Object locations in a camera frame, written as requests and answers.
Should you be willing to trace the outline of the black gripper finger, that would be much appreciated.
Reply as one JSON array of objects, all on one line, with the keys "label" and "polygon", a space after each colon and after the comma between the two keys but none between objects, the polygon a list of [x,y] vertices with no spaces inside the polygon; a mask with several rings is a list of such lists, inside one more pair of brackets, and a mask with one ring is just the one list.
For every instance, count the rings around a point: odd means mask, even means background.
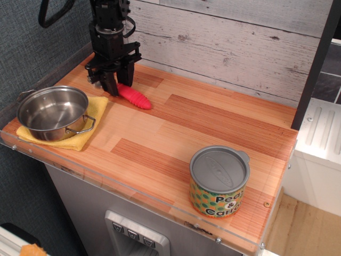
[{"label": "black gripper finger", "polygon": [[134,61],[122,62],[116,74],[118,83],[132,86],[134,78]]},{"label": "black gripper finger", "polygon": [[100,83],[102,85],[102,88],[106,92],[114,97],[117,97],[119,96],[119,93],[117,89],[115,74],[116,73],[114,71],[101,71]]}]

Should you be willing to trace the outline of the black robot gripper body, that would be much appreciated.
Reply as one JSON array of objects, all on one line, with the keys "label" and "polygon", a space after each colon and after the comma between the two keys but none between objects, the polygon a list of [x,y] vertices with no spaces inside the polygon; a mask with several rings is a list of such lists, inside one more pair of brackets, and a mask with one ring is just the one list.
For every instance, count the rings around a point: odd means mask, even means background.
[{"label": "black robot gripper body", "polygon": [[124,43],[122,30],[109,31],[95,25],[94,57],[85,68],[88,70],[88,81],[92,84],[100,81],[101,71],[119,70],[122,62],[142,59],[139,42]]}]

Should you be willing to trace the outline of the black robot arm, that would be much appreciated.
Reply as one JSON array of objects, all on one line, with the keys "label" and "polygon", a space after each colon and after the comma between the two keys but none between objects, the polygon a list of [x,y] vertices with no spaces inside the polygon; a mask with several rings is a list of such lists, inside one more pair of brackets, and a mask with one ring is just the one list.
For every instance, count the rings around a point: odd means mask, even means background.
[{"label": "black robot arm", "polygon": [[140,43],[125,43],[136,29],[128,15],[130,1],[93,1],[93,21],[89,24],[93,59],[86,64],[88,81],[99,83],[113,96],[118,84],[132,86],[134,64],[142,59]]}]

